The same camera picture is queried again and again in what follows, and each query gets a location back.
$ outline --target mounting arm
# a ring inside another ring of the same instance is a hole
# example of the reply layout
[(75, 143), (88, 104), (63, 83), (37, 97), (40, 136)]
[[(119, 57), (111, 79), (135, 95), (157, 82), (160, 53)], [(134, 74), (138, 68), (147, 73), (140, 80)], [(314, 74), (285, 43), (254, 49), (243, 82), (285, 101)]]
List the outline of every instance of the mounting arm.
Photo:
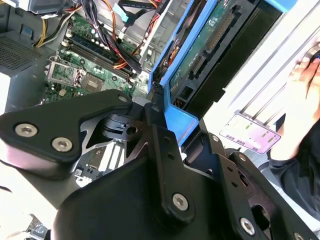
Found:
[(108, 90), (0, 116), (1, 160), (55, 181), (82, 154), (126, 141), (125, 165), (64, 201), (52, 239), (317, 239), (251, 161), (225, 151), (203, 122), (182, 148), (184, 164), (162, 96), (157, 88), (142, 106)]

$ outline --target ventilation grille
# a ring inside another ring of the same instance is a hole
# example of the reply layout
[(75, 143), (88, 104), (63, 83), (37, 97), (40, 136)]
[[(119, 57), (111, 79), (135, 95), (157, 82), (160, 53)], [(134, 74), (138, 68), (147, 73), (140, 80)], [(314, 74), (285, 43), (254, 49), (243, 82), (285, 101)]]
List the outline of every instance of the ventilation grille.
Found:
[(41, 56), (40, 53), (7, 36), (0, 37), (0, 66), (14, 71)]

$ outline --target silver screw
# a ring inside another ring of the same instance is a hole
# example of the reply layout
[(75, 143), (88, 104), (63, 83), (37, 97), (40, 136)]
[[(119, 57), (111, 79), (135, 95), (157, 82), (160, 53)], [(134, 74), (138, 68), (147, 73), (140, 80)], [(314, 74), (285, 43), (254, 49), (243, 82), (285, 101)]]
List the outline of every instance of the silver screw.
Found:
[(156, 112), (160, 112), (160, 109), (157, 106), (152, 106), (151, 107), (153, 110), (155, 110)]
[(52, 141), (52, 147), (58, 152), (66, 153), (72, 149), (73, 144), (65, 137), (57, 137)]
[(212, 135), (213, 140), (215, 140), (216, 142), (219, 142), (219, 138), (215, 135)]
[(304, 240), (304, 238), (297, 232), (294, 233), (295, 240)]
[(249, 234), (250, 236), (255, 235), (255, 233), (256, 233), (255, 228), (248, 219), (242, 217), (240, 219), (240, 224), (241, 224), (241, 227), (243, 228), (243, 230), (245, 230), (245, 232), (247, 234)]
[(128, 102), (128, 100), (124, 96), (119, 96), (118, 97), (122, 102)]
[(188, 200), (185, 196), (180, 193), (176, 193), (172, 197), (173, 204), (181, 211), (186, 211), (188, 209)]
[(22, 123), (15, 127), (15, 133), (21, 137), (30, 138), (38, 133), (36, 126), (29, 123)]
[(243, 156), (242, 154), (239, 154), (239, 158), (242, 160), (242, 161), (246, 161), (246, 157), (245, 156)]

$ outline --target human hand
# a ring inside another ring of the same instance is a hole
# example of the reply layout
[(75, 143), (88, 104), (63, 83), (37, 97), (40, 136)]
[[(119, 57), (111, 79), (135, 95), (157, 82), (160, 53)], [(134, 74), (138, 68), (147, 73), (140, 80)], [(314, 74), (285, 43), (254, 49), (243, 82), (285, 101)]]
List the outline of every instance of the human hand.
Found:
[(320, 119), (320, 59), (310, 63), (304, 58), (297, 64), (287, 81), (284, 135), (297, 141), (307, 135)]
[(285, 120), (278, 133), (281, 139), (271, 149), (274, 160), (294, 158), (299, 145), (320, 119), (320, 59), (297, 64), (285, 86)]

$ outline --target sleeve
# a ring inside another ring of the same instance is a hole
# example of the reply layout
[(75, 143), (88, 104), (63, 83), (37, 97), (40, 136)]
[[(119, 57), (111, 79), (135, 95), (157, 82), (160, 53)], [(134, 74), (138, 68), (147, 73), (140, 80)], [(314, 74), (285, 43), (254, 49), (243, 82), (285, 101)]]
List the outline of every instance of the sleeve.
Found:
[(270, 159), (269, 166), (283, 191), (320, 220), (320, 166), (310, 149), (302, 148), (295, 158), (286, 161)]

